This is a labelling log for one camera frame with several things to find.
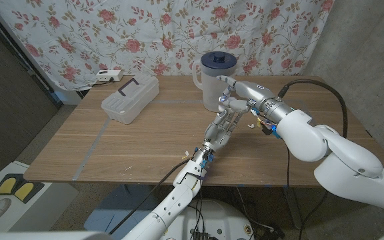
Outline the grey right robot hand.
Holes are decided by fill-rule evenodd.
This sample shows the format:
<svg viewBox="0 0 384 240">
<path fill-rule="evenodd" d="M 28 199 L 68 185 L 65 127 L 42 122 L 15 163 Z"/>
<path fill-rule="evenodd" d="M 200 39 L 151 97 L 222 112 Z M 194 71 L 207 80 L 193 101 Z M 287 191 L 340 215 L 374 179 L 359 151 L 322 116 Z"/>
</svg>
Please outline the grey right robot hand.
<svg viewBox="0 0 384 240">
<path fill-rule="evenodd" d="M 280 97 L 262 85 L 237 81 L 224 75 L 217 76 L 216 80 L 228 84 L 220 96 L 219 104 L 234 112 L 245 113 L 256 109 L 264 118 L 279 123 L 293 111 Z"/>
</svg>

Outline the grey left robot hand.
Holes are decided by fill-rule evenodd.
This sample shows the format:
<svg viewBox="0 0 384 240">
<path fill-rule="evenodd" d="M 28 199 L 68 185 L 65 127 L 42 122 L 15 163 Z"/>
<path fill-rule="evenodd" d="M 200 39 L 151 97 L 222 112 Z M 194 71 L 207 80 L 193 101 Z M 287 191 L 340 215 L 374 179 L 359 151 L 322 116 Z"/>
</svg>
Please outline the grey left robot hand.
<svg viewBox="0 0 384 240">
<path fill-rule="evenodd" d="M 212 151 L 224 148 L 242 116 L 243 112 L 228 109 L 218 112 L 205 131 L 203 146 Z"/>
</svg>

